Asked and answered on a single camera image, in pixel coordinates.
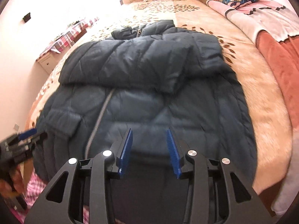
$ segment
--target metal bolt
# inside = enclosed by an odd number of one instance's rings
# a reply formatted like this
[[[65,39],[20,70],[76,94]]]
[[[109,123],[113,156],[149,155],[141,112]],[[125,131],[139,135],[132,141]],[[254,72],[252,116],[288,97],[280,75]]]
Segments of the metal bolt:
[[[112,155],[112,151],[110,151],[110,150],[103,151],[103,155],[104,156],[111,156]]]
[[[197,152],[194,151],[194,150],[190,150],[190,151],[188,151],[188,155],[190,155],[190,156],[196,156]]]
[[[76,162],[77,162],[77,158],[74,157],[68,160],[69,164],[75,164]]]
[[[224,164],[230,164],[231,163],[231,161],[228,158],[222,158],[222,162]]]

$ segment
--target black wall switch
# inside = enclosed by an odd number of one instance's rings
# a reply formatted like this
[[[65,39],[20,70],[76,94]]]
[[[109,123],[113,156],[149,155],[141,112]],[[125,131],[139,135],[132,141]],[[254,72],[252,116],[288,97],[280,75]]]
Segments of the black wall switch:
[[[30,13],[26,14],[26,15],[23,17],[23,20],[24,20],[25,23],[28,22],[29,19],[31,19],[31,15],[30,15]]]

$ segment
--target wall socket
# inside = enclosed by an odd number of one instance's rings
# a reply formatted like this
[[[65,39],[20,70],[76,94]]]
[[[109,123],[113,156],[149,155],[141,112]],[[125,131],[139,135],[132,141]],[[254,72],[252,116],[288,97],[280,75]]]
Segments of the wall socket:
[[[15,124],[15,126],[13,127],[13,129],[14,129],[15,131],[19,131],[19,128],[20,128],[20,126],[18,126],[17,124]]]

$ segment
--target beige blanket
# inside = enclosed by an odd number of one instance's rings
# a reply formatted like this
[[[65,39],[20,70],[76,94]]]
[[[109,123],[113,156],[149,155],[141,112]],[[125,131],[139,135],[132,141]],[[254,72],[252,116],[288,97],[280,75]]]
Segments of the beige blanket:
[[[259,194],[285,176],[292,149],[292,131],[286,106],[267,62],[240,29],[198,0],[136,2],[123,5],[113,13],[115,16],[101,18],[60,61],[38,94],[27,127],[35,126],[45,102],[59,86],[58,78],[65,59],[79,45],[102,40],[119,25],[134,27],[172,19],[177,27],[217,36],[225,61],[236,72],[243,86],[258,148],[255,191]]]

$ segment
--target black puffer jacket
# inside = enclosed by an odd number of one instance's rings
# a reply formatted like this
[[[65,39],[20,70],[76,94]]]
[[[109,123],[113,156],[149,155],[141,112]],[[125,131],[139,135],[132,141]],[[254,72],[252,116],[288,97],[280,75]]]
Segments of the black puffer jacket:
[[[68,57],[37,122],[49,137],[36,149],[34,167],[49,180],[69,158],[92,158],[131,128],[128,171],[112,183],[116,217],[126,224],[180,223],[187,182],[176,180],[170,167],[166,129],[172,126],[207,158],[228,157],[250,181],[254,132],[216,37],[175,28],[173,21],[138,29],[115,31],[117,40],[85,43]]]

